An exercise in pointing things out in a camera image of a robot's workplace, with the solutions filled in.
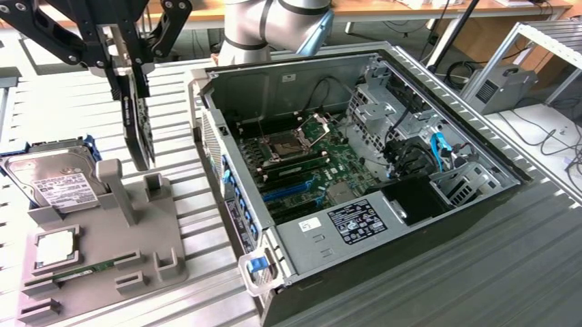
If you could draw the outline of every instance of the pcie slot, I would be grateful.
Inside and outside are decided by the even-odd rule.
[[[277,191],[273,191],[272,193],[268,193],[262,196],[262,201],[273,201],[276,199],[284,198],[285,196],[292,196],[294,194],[302,193],[310,189],[312,181],[314,180],[314,177],[297,185],[293,185],[290,187],[285,187],[284,189],[278,189]]]

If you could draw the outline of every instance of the component holder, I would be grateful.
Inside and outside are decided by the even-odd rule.
[[[117,159],[97,162],[110,192],[93,208],[27,210],[38,224],[23,252],[15,317],[45,326],[184,281],[184,246],[169,181],[158,173],[122,185]],[[70,232],[70,254],[38,267],[38,238]]]

